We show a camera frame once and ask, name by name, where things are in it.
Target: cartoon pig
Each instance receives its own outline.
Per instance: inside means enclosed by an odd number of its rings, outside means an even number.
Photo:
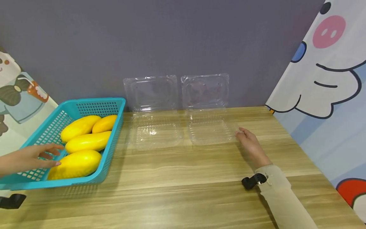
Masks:
[[[324,3],[266,106],[326,119],[354,98],[361,90],[354,69],[366,62],[365,22],[364,2]]]

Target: blue cartoon ear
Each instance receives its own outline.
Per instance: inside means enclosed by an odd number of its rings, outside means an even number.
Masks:
[[[293,63],[299,62],[305,55],[305,52],[306,52],[306,43],[305,41],[302,41],[291,62]]]

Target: beige sleeve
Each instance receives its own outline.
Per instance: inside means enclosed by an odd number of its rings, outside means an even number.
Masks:
[[[266,199],[279,229],[314,229],[313,219],[291,190],[285,174],[275,165],[267,165],[255,171],[267,175],[264,184],[259,185],[261,195]]]

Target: yellow mango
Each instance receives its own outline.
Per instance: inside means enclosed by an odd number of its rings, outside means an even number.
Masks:
[[[107,145],[112,131],[106,131],[96,134],[85,134],[71,139],[65,145],[66,152],[69,154],[82,150],[101,151]]]
[[[90,134],[92,132],[94,124],[101,119],[102,118],[99,116],[89,115],[73,121],[70,125],[66,126],[61,131],[61,140],[67,143],[77,136]]]
[[[117,115],[109,115],[109,116],[102,118],[101,120],[99,120],[98,122],[96,122],[94,124],[92,133],[93,134],[102,133],[105,131],[112,130],[114,122],[116,122],[116,119],[117,119]]]
[[[85,177],[95,172],[102,156],[94,150],[79,151],[60,160],[59,166],[53,167],[48,173],[48,180]]]

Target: blue plastic basket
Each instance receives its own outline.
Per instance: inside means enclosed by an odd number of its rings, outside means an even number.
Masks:
[[[124,98],[97,98],[97,99],[76,99],[60,104],[50,116],[38,127],[30,138],[22,145],[24,148],[29,145],[41,145],[47,143],[62,144],[60,133],[69,125],[84,116],[98,115],[105,117],[117,115],[111,136],[106,148],[101,151],[102,159],[97,171],[87,177],[79,177],[62,180],[47,180],[49,169],[33,169],[30,171],[12,174],[0,179],[0,190],[23,190],[36,188],[53,188],[70,186],[76,184],[96,184],[101,183],[107,176],[109,164],[111,163],[115,146],[118,140],[122,123],[123,108],[126,103]],[[60,156],[53,160],[60,160],[66,156],[63,150]]]

